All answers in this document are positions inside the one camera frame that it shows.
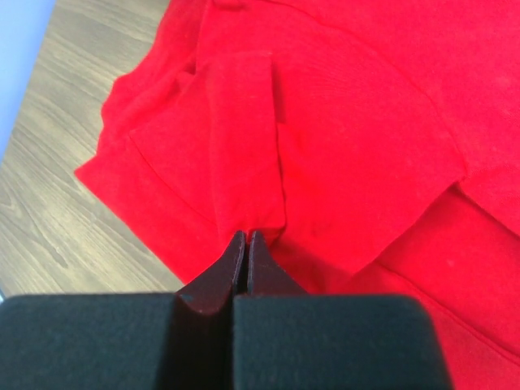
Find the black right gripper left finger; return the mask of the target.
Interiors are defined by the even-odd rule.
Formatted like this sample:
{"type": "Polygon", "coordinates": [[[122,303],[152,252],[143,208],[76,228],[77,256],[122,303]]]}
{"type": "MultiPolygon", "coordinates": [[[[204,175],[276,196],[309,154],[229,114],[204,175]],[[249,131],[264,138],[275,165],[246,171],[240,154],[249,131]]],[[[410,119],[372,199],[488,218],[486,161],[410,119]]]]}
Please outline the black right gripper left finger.
{"type": "Polygon", "coordinates": [[[4,389],[225,389],[238,232],[177,292],[23,295],[1,305],[4,389]]]}

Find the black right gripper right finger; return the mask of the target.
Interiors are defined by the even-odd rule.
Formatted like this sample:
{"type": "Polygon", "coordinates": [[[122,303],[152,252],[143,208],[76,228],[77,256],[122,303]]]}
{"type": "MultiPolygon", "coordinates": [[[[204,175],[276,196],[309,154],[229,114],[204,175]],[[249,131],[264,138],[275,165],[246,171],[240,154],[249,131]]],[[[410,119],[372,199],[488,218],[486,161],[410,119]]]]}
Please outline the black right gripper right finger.
{"type": "Polygon", "coordinates": [[[236,389],[450,389],[423,306],[403,295],[312,295],[250,241],[233,301],[236,389]]]}

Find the red t shirt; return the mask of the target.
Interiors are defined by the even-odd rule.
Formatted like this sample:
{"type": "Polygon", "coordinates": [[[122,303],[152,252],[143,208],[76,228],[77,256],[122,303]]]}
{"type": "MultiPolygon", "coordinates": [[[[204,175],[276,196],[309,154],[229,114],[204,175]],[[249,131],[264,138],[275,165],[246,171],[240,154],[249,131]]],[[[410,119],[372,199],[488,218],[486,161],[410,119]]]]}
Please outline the red t shirt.
{"type": "Polygon", "coordinates": [[[519,386],[519,4],[172,1],[76,170],[182,281],[260,231],[312,293],[404,293],[458,389],[519,386]]]}

